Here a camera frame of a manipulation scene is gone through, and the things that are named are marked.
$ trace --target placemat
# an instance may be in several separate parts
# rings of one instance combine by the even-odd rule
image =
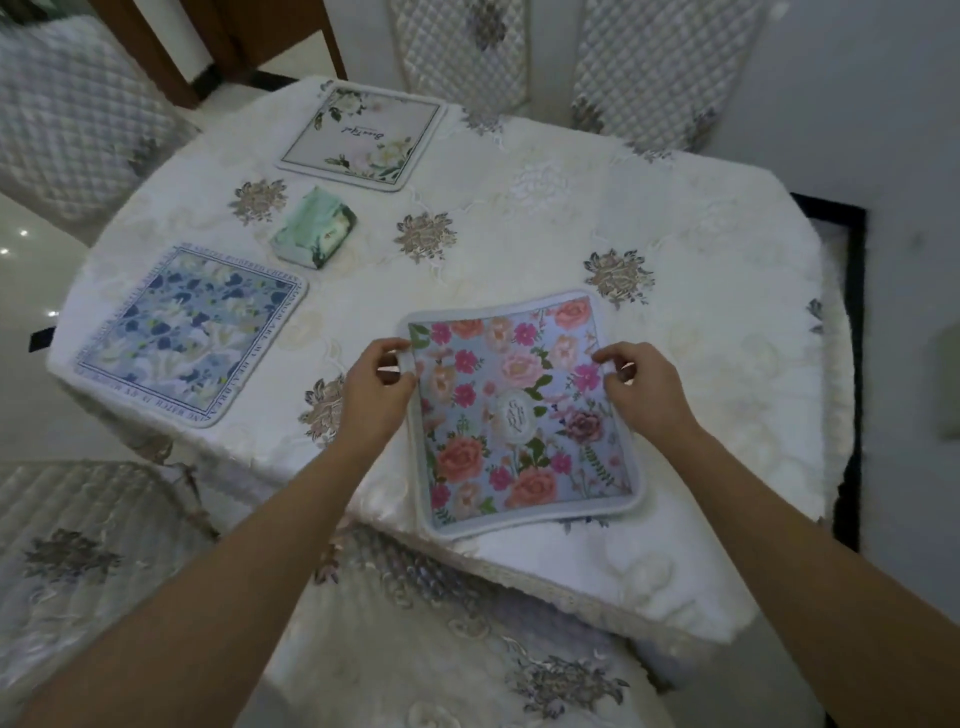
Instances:
[[[638,503],[631,435],[603,388],[612,369],[590,358],[605,345],[596,311],[590,293],[573,291],[403,321],[428,531],[451,538]]]
[[[91,337],[75,370],[128,402],[213,425],[305,292],[297,276],[180,244]]]
[[[393,192],[444,117],[436,99],[335,84],[276,166]]]

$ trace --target pink floral placemat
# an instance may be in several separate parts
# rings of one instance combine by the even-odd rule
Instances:
[[[604,345],[590,293],[408,317],[404,369],[418,509],[437,536],[615,513],[642,496],[630,435],[590,355]]]

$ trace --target dining table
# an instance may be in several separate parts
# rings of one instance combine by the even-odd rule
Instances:
[[[836,262],[773,173],[455,104],[398,191],[279,169],[331,83],[308,78],[257,99],[146,180],[89,251],[47,359],[141,455],[192,453],[201,500],[225,514],[222,528],[333,440],[345,373],[372,339],[396,335],[418,311],[568,290],[599,297],[609,340],[654,344],[676,365],[698,421],[806,517],[829,521],[852,452],[851,331]],[[320,270],[270,246],[315,186],[357,216]],[[76,369],[90,337],[179,243],[308,284],[211,426],[121,400]],[[696,501],[641,437],[632,447],[647,493],[636,509],[454,541],[418,525],[414,493],[425,485],[411,442],[403,425],[350,502],[351,519],[664,663],[702,665],[757,619]]]

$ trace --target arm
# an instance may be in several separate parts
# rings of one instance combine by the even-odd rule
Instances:
[[[594,358],[615,363],[620,374],[604,385],[617,411],[684,480],[838,725],[960,725],[960,627],[833,541],[702,430],[654,347],[614,344]]]
[[[416,379],[377,368],[407,346],[367,347],[347,376],[336,441],[41,688],[20,725],[232,725],[350,496],[403,422]]]

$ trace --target embroidered tablecloth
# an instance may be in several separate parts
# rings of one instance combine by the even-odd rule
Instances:
[[[771,173],[638,155],[616,138],[455,106],[397,193],[277,169],[324,83],[304,80],[225,118],[131,198],[62,307],[53,374],[112,415],[283,482],[334,436],[347,367],[405,315],[592,288],[611,340],[659,347],[710,431],[808,517],[828,512],[852,447],[850,331],[820,239]],[[318,182],[359,222],[311,271],[277,260],[268,241]],[[130,286],[181,241],[309,279],[223,419],[205,429],[124,408],[71,368]],[[349,512],[463,570],[696,659],[732,641],[757,607],[680,479],[645,441],[634,446],[650,486],[636,512],[441,546],[417,530],[402,427]]]

